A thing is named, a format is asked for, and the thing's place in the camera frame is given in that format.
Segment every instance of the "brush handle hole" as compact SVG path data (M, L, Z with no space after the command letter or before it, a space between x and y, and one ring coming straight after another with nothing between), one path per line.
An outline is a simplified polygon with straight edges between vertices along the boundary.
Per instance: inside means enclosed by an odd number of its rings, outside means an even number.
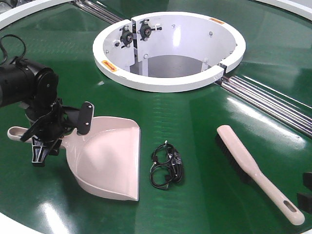
M292 212L297 212L297 209L289 202L284 200L284 204L287 206L288 209L290 209Z

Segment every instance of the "orange label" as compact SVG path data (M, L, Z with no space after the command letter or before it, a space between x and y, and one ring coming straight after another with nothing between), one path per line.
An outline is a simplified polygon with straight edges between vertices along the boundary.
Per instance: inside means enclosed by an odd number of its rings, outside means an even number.
M217 22L219 24L224 24L223 21L219 20L219 19L216 19L216 18L210 18L210 20L214 21L214 22Z
M103 63L109 70L111 70L112 72L117 71L117 68L116 68L112 63L110 63L109 61L103 60L102 63Z

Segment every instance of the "robotic arm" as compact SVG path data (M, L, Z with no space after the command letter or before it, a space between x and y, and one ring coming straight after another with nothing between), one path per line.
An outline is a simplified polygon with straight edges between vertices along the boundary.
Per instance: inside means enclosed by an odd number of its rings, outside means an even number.
M7 52L2 45L4 37L15 37L24 45L19 57L7 62ZM23 58L25 43L15 35L0 38L4 54L0 64L0 107L20 102L31 127L21 136L21 141L32 138L34 166L43 167L48 155L58 155L61 138L74 128L81 135L90 131L94 112L93 104L85 102L80 109L63 106L57 97L59 77L40 63Z

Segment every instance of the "dustpan handle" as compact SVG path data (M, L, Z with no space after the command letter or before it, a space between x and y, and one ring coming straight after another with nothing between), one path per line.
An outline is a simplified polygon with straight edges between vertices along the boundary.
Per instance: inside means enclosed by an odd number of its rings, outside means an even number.
M20 137L27 131L27 128L22 128L19 126L13 126L8 129L7 136L14 141L21 141ZM32 143L31 138L25 141L26 143Z

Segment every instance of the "black cable cord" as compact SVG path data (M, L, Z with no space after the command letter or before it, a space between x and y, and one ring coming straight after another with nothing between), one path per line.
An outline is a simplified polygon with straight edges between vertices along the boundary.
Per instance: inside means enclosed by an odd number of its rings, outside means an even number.
M159 162L157 153L165 150L166 162ZM164 144L159 145L151 155L153 165L150 169L150 181L151 184L158 189L167 190L169 183L179 183L183 177L183 164L179 152L176 148L165 141ZM167 169L168 175L165 175L165 182L158 184L154 180L154 174L158 169Z
M20 60L21 60L21 59L24 57L24 55L26 54L26 45L25 45L25 42L24 42L21 38L19 38L18 36L14 35L14 34L7 34L7 35L4 35L4 36L2 36L2 37L0 38L0 49L1 49L1 51L3 52L3 59L2 59L2 61L1 61L1 63L0 63L0 65L4 64L4 63L7 61L7 59L8 59L8 53L6 52L4 46L2 45L2 39L3 39L3 38L6 38L6 37L17 38L18 40L20 40L20 41L23 43L24 51L23 51L23 53L22 53L20 56L18 56L18 57L16 58L16 64L19 64Z

